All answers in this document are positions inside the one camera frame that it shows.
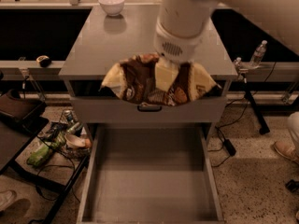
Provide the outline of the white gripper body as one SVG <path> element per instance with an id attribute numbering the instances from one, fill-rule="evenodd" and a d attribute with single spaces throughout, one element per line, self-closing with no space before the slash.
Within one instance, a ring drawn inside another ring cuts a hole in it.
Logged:
<path id="1" fill-rule="evenodd" d="M 154 47 L 167 60 L 184 63 L 193 57 L 203 30 L 201 19 L 175 20 L 156 23 Z"/>

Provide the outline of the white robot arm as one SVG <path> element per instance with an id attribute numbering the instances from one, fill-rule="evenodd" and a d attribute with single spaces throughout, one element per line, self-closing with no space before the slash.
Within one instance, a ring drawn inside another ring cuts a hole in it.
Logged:
<path id="1" fill-rule="evenodd" d="M 299 0 L 162 0 L 154 48 L 166 59 L 187 62 L 217 5 L 245 16 L 295 54 L 299 54 Z"/>

